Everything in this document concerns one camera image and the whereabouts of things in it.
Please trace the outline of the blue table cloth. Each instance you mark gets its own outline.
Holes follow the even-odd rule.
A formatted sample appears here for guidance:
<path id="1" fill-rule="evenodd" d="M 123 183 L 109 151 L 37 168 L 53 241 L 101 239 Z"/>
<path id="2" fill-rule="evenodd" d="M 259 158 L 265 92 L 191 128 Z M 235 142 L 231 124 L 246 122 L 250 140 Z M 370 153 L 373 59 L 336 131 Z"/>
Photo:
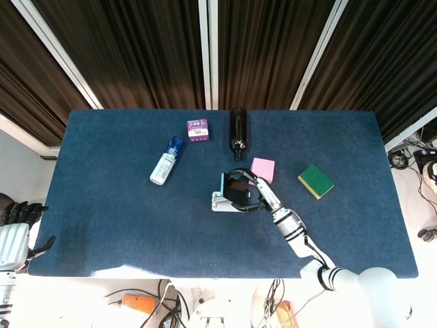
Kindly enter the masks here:
<path id="1" fill-rule="evenodd" d="M 189 120 L 209 140 L 191 142 Z M 183 149 L 163 185 L 150 174 L 172 137 Z M 333 262 L 355 273 L 418 275 L 376 117 L 366 111 L 250 110 L 249 147 L 229 149 L 226 111 L 103 109 L 70 114 L 37 238 L 56 241 L 29 273 L 53 277 L 294 278 L 306 265 L 270 213 L 216 213 L 221 174 L 275 161 L 272 189 Z M 298 180 L 316 165 L 320 200 Z"/>

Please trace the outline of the purple white small box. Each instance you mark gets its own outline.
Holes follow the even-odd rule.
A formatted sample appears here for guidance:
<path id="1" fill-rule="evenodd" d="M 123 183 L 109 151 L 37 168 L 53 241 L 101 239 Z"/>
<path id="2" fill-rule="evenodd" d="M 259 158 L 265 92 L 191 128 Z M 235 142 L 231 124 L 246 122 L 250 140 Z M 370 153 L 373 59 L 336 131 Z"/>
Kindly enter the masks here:
<path id="1" fill-rule="evenodd" d="M 206 119 L 189 120 L 186 125 L 189 141 L 199 142 L 209 140 L 209 127 Z"/>

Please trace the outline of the pink cube block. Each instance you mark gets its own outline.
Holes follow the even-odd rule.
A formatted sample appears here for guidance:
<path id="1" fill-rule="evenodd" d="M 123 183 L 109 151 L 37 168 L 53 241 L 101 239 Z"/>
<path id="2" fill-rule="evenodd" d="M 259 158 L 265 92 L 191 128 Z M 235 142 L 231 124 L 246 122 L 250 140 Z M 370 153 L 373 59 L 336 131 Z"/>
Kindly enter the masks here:
<path id="1" fill-rule="evenodd" d="M 251 163 L 251 171 L 257 177 L 263 178 L 268 183 L 272 183 L 274 178 L 275 161 L 254 157 Z"/>

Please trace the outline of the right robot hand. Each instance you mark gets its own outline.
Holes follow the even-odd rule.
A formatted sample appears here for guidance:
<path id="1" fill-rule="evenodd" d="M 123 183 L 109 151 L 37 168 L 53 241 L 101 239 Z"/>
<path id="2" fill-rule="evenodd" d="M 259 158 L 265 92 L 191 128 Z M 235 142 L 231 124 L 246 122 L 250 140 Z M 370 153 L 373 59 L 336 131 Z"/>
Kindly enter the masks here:
<path id="1" fill-rule="evenodd" d="M 281 200 L 274 193 L 270 184 L 261 176 L 256 176 L 252 171 L 246 168 L 233 169 L 227 172 L 227 175 L 238 182 L 252 182 L 259 193 L 258 204 L 240 206 L 234 202 L 232 206 L 235 209 L 246 213 L 266 209 L 269 213 L 274 213 L 280 208 L 283 208 Z"/>

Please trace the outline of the orange device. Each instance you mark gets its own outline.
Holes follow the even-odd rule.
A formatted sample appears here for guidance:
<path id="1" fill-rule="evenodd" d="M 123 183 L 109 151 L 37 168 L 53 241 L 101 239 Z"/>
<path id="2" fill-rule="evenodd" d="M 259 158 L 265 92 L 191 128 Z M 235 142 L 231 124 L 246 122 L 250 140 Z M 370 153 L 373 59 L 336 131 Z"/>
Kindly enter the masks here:
<path id="1" fill-rule="evenodd" d="M 144 314 L 151 314 L 156 301 L 155 298 L 144 295 L 124 295 L 122 297 L 122 305 Z"/>

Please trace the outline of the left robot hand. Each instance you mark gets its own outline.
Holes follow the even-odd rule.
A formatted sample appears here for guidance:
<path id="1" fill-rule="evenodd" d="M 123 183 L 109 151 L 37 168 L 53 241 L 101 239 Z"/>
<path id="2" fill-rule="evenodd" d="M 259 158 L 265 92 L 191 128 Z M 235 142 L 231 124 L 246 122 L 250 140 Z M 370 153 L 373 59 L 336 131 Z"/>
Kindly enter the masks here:
<path id="1" fill-rule="evenodd" d="M 50 236 L 43 246 L 31 249 L 30 231 L 48 206 L 28 201 L 10 202 L 0 211 L 0 272 L 23 272 L 30 261 L 46 254 L 55 243 Z"/>

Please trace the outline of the white partition frame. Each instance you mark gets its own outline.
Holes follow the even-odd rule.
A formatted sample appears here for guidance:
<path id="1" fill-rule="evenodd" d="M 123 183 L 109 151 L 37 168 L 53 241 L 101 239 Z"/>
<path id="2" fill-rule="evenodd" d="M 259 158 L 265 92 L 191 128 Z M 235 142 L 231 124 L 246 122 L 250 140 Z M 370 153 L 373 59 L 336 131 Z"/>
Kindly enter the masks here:
<path id="1" fill-rule="evenodd" d="M 207 110 L 219 110 L 219 0 L 197 0 Z"/>

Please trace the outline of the dark brown glass bottle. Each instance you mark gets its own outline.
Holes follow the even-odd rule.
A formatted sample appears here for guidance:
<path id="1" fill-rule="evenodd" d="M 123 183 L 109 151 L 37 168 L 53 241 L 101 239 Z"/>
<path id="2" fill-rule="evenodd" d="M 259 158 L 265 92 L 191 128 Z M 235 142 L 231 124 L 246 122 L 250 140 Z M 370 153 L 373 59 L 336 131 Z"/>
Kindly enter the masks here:
<path id="1" fill-rule="evenodd" d="M 248 146 L 247 111 L 235 108 L 229 112 L 229 148 L 236 161 L 242 160 L 242 155 Z"/>

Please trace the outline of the green yellow sponge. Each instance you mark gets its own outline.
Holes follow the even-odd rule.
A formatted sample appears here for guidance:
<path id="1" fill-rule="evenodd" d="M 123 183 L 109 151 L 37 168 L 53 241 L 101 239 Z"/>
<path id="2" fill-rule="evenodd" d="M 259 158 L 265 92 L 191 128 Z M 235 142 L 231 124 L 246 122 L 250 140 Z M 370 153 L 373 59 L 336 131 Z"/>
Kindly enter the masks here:
<path id="1" fill-rule="evenodd" d="M 308 168 L 298 175 L 298 180 L 317 200 L 324 197 L 335 186 L 333 181 L 316 165 L 308 166 Z"/>

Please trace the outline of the white phone stand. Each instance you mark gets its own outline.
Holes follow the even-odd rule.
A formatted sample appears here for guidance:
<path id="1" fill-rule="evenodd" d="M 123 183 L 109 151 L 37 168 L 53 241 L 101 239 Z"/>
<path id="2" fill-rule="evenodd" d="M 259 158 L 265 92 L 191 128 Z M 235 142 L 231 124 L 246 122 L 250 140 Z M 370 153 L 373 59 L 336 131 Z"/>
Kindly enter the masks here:
<path id="1" fill-rule="evenodd" d="M 212 193 L 211 209 L 214 212 L 239 213 L 240 211 L 232 205 L 232 202 L 221 195 L 220 191 Z"/>

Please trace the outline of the black smartphone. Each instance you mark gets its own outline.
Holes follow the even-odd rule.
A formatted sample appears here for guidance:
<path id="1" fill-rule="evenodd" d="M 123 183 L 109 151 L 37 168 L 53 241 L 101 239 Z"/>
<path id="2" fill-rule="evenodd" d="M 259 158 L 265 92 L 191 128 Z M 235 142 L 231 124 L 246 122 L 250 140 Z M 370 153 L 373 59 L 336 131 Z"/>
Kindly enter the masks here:
<path id="1" fill-rule="evenodd" d="M 248 179 L 241 174 L 232 176 L 222 173 L 221 196 L 237 206 L 248 206 L 251 197 L 248 182 Z"/>

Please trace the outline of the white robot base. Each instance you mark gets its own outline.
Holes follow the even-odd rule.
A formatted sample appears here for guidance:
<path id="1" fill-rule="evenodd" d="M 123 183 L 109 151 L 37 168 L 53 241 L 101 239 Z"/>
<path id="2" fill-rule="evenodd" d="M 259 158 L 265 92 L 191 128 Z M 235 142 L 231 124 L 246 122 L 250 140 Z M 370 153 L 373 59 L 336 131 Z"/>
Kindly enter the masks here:
<path id="1" fill-rule="evenodd" d="M 251 309 L 241 299 L 213 298 L 200 303 L 186 328 L 251 328 Z"/>

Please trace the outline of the white blue spray bottle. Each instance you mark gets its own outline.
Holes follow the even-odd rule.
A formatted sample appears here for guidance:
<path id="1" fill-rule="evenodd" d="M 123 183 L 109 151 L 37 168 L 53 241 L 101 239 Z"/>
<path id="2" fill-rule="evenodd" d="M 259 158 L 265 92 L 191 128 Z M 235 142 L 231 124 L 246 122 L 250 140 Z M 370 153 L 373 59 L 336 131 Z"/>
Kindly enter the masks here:
<path id="1" fill-rule="evenodd" d="M 169 145 L 161 158 L 157 162 L 155 168 L 150 174 L 150 181 L 156 185 L 163 185 L 168 179 L 173 166 L 179 157 L 184 146 L 184 140 L 180 137 L 172 137 Z"/>

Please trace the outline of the dark brown curtain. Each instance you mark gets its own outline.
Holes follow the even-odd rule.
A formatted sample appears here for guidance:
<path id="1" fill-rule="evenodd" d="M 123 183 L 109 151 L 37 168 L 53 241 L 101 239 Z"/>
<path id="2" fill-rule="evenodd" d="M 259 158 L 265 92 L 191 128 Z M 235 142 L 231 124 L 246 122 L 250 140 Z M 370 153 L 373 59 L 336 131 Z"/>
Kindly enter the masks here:
<path id="1" fill-rule="evenodd" d="M 218 0 L 219 109 L 437 109 L 437 0 Z M 205 109 L 197 0 L 0 0 L 0 115 L 59 146 L 71 112 Z"/>

